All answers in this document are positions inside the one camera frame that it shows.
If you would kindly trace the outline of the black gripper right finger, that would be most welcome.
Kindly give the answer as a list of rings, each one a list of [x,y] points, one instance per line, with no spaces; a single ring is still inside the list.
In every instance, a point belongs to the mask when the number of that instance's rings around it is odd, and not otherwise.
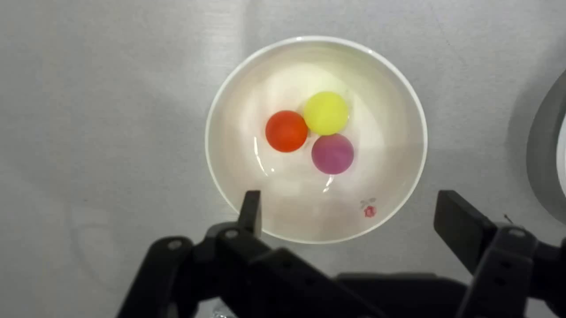
[[[472,275],[458,318],[526,318],[529,299],[566,318],[566,241],[497,225],[457,192],[437,195],[434,230]]]

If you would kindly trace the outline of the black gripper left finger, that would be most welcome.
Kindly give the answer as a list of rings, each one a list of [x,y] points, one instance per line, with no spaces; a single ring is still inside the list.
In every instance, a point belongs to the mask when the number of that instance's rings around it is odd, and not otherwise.
[[[221,299],[237,318],[379,318],[379,310],[289,250],[258,237],[260,193],[248,192],[241,216],[214,225],[205,239],[156,241],[117,318],[193,318],[198,305]]]

